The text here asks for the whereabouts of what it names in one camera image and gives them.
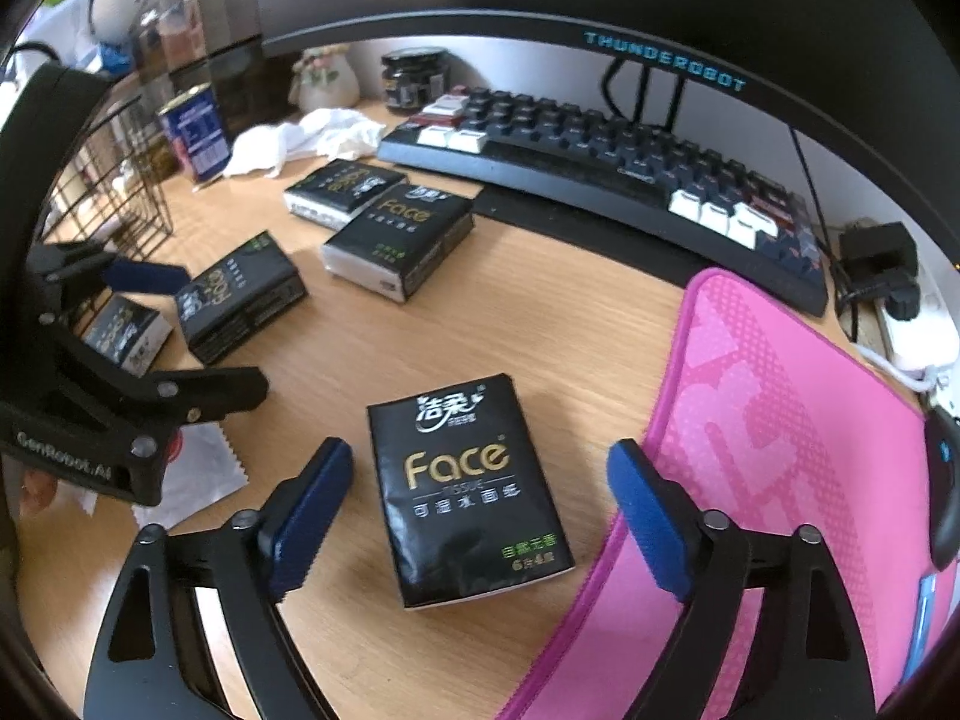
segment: blue gripper pad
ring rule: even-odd
[[[135,262],[117,257],[101,278],[115,293],[175,295],[190,283],[190,274],[179,265]]]
[[[685,601],[692,586],[688,544],[690,529],[696,528],[696,521],[678,522],[677,519],[697,517],[699,509],[680,485],[667,482],[656,472],[632,440],[620,440],[611,447],[607,456],[607,483],[656,586],[672,593],[678,601]],[[678,501],[678,496],[683,496],[689,505],[682,499]]]
[[[257,545],[269,565],[267,587],[275,603],[304,584],[352,481],[349,445],[326,439],[301,475],[277,485],[263,505]]]

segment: white wall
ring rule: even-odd
[[[605,110],[599,92],[600,77],[610,61],[606,55],[515,40],[474,37],[419,37],[373,40],[350,50],[365,97],[380,90],[380,57],[390,50],[410,46],[446,47],[455,61],[455,83],[506,89],[535,97],[555,98],[582,107]],[[632,112],[640,66],[628,62],[611,86],[613,99],[626,115]],[[666,116],[673,76],[654,71],[644,120],[660,124]],[[728,158],[809,196],[803,169],[797,160],[789,131],[782,122],[740,100],[697,83],[686,84],[676,133],[703,146],[716,148]],[[918,250],[944,293],[954,322],[960,325],[960,274],[930,237],[877,186],[825,148],[800,137],[830,226],[842,226],[862,217],[903,221],[917,241]]]

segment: glass jar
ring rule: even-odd
[[[381,61],[384,98],[392,113],[416,113],[448,90],[450,59],[445,49],[400,49]]]

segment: white keycap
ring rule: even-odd
[[[730,217],[727,212],[719,205],[714,205],[711,202],[705,202],[700,207],[699,222],[707,229],[720,233],[720,235],[726,235],[727,230],[730,229]]]
[[[757,248],[757,230],[752,227],[747,227],[747,225],[736,217],[730,220],[730,229],[727,230],[727,237],[731,241],[738,242],[738,244],[743,247]]]
[[[751,208],[744,202],[738,202],[733,206],[733,218],[740,220],[741,223],[757,230],[757,232],[765,232],[771,238],[776,237],[776,222],[765,213]]]
[[[446,148],[450,142],[450,136],[456,131],[453,127],[437,127],[434,124],[433,127],[424,127],[424,129],[421,129],[421,133],[416,137],[416,142],[421,146]]]
[[[690,221],[700,220],[700,201],[682,189],[678,189],[671,194],[669,210],[671,214],[688,218]]]
[[[487,142],[486,132],[477,132],[472,129],[461,129],[450,136],[446,144],[448,148],[455,148],[456,151],[468,151],[472,154],[479,154],[483,151],[484,143]]]
[[[421,113],[432,113],[436,116],[459,116],[467,107],[468,100],[469,97],[466,95],[442,95],[421,110]]]

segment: black mouse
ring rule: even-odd
[[[930,475],[930,559],[943,571],[960,551],[960,424],[937,406],[923,425]]]

